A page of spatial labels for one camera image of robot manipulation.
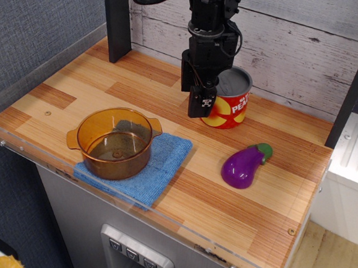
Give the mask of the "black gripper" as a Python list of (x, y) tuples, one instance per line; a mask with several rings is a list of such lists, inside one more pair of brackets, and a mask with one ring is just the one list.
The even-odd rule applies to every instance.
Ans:
[(216, 30), (202, 30), (188, 23), (189, 49), (182, 53), (181, 90), (189, 92), (188, 117), (207, 118), (216, 101), (218, 75), (233, 65), (243, 37), (237, 24), (227, 22)]

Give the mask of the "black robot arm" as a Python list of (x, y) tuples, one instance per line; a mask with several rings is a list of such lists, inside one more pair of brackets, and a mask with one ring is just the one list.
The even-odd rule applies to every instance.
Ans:
[(182, 52), (181, 90), (189, 92), (187, 115), (206, 118), (216, 101), (218, 76), (232, 68), (242, 33), (231, 18), (241, 0), (189, 0), (189, 47)]

